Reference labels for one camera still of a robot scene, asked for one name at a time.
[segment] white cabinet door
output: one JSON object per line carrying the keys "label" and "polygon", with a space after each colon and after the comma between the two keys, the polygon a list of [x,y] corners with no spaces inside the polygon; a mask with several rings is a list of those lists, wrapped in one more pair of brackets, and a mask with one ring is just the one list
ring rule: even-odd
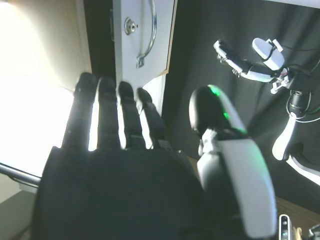
{"label": "white cabinet door", "polygon": [[[113,0],[117,82],[127,81],[135,89],[167,73],[176,6],[177,0]],[[134,24],[129,34],[128,20]]]}

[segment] back of robotic hand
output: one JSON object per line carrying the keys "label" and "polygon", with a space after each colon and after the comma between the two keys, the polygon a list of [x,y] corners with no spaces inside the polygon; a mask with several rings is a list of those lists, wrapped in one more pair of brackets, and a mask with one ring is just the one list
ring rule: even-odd
{"label": "back of robotic hand", "polygon": [[[88,151],[96,92],[99,101],[98,142],[96,150]],[[145,115],[152,149],[146,149],[141,113]],[[123,141],[119,138],[121,122],[124,126]],[[207,138],[203,136],[202,160],[210,154],[206,151]],[[231,150],[235,146],[227,145],[225,148]],[[231,153],[235,155],[230,158],[236,160],[237,152]],[[135,101],[128,83],[121,82],[116,91],[114,80],[101,78],[98,82],[92,74],[83,73],[74,91],[62,146],[52,148],[42,174],[34,206],[31,239],[207,240],[231,239],[229,233],[233,233],[234,239],[240,239],[242,227],[238,232],[230,224],[227,224],[230,228],[224,228],[222,224],[237,214],[242,216],[240,222],[244,225],[246,237],[270,236],[269,225],[266,227],[269,231],[259,228],[258,235],[247,231],[248,219],[252,221],[257,215],[249,213],[247,216],[246,207],[253,205],[256,208],[257,203],[251,198],[252,194],[249,198],[239,197],[241,193],[237,188],[240,187],[241,192],[243,184],[236,185],[232,181],[233,174],[239,177],[235,173],[237,170],[229,167],[228,161],[218,162],[217,168],[209,166],[210,174],[201,174],[200,171],[200,184],[185,157],[172,151],[164,123],[145,90],[137,90]],[[266,170],[260,159],[257,162],[254,167]],[[247,173],[241,164],[237,167],[238,172]],[[268,182],[268,171],[266,173],[262,176]],[[203,181],[206,176],[210,181]],[[265,193],[265,184],[258,191]],[[271,195],[265,197],[270,199],[272,185],[268,193]],[[261,208],[265,208],[266,203],[270,204],[261,202]],[[268,210],[263,212],[267,219]],[[256,221],[268,222],[263,221],[265,217],[259,216]]]}

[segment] black curtain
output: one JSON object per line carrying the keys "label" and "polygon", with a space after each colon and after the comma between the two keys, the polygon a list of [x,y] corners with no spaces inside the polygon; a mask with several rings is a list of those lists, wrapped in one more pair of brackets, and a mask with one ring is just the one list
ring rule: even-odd
{"label": "black curtain", "polygon": [[[272,95],[271,84],[237,78],[229,66],[217,61],[213,48],[224,40],[242,58],[259,62],[252,49],[254,38],[274,39],[294,48],[320,48],[320,9],[263,0],[179,0],[176,12],[170,70],[166,77],[162,116],[176,150],[198,159],[199,138],[190,128],[188,106],[194,89],[214,84],[235,105],[269,167],[276,195],[320,213],[320,186],[299,175],[272,156],[272,146],[289,116],[289,91]],[[320,51],[285,49],[286,64],[310,70]],[[320,77],[320,67],[314,71]],[[315,91],[312,105],[320,103]],[[302,142],[304,155],[320,164],[320,121],[297,124],[293,141]]]}

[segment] silver curved handle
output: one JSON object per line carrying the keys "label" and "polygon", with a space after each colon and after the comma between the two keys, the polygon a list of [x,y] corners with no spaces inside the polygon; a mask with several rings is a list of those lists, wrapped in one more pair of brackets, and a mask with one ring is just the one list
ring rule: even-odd
{"label": "silver curved handle", "polygon": [[156,13],[156,6],[154,0],[149,0],[151,5],[151,12],[152,12],[152,35],[150,38],[150,42],[148,48],[143,54],[140,54],[136,58],[136,68],[139,69],[145,65],[145,57],[150,53],[152,47],[154,46],[156,33],[157,33],[157,13]]}

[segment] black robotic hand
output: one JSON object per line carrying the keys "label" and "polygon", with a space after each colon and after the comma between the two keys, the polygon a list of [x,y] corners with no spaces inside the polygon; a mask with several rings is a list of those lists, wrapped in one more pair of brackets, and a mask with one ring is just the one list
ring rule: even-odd
{"label": "black robotic hand", "polygon": [[[96,150],[88,151],[97,88],[98,142]],[[199,181],[186,159],[171,150],[150,95],[140,88],[136,96],[137,106],[132,87],[121,82],[117,105],[113,79],[98,83],[90,73],[80,76],[62,147],[52,148],[39,185],[33,240],[193,239],[185,238],[184,230],[208,224]],[[142,111],[153,149],[146,149]]]}

